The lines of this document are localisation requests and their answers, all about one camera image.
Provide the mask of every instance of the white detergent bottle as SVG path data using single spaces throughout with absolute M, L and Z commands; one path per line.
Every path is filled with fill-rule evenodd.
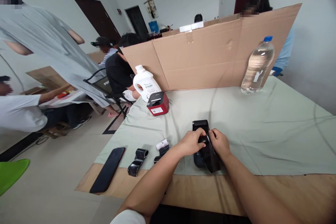
M 135 67 L 136 76 L 133 79 L 134 88 L 141 94 L 142 99 L 145 102 L 148 102 L 151 94 L 160 92 L 161 88 L 158 83 L 154 80 L 153 74 L 146 71 L 142 65 Z

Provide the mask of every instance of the light green tablecloth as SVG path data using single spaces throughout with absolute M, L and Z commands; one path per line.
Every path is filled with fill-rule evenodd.
M 275 77 L 262 91 L 246 95 L 239 87 L 167 92 L 169 112 L 152 116 L 139 99 L 95 163 L 105 163 L 112 149 L 126 147 L 120 167 L 128 167 L 137 148 L 149 150 L 141 169 L 150 169 L 155 145 L 176 144 L 192 121 L 207 119 L 227 135 L 232 153 L 256 175 L 336 174 L 336 119 Z M 205 175 L 192 156 L 174 172 Z

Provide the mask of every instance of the cap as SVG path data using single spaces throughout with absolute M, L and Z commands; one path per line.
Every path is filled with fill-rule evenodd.
M 272 41 L 272 39 L 273 39 L 273 36 L 267 36 L 264 38 L 264 42 L 270 42 Z
M 11 78 L 9 76 L 0 76 L 0 83 L 9 81 Z
M 112 46 L 111 40 L 106 37 L 98 37 L 95 42 L 91 42 L 91 45 L 97 46 Z
M 146 72 L 146 70 L 144 69 L 142 65 L 137 65 L 135 69 L 137 73 Z

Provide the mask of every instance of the pink slipper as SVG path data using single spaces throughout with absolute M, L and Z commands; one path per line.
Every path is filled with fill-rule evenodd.
M 116 117 L 117 115 L 119 115 L 119 113 L 116 114 L 116 115 L 112 115 L 111 112 L 110 112 L 107 116 L 108 116 L 108 117 Z

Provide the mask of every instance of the tiled floor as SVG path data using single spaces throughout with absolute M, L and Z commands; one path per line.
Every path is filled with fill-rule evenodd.
M 121 199 L 74 189 L 112 135 L 101 135 L 113 118 L 105 113 L 65 137 L 48 139 L 21 154 L 31 163 L 0 197 L 0 223 L 109 224 Z

